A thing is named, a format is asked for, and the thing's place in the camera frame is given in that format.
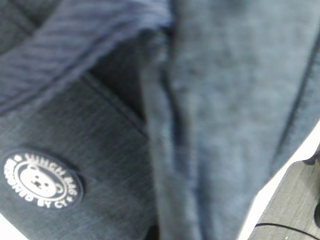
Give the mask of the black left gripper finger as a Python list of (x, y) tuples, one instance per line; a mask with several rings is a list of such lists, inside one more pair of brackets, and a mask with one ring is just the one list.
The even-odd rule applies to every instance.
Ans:
[(320, 238), (320, 152), (293, 163), (253, 229), (251, 240)]

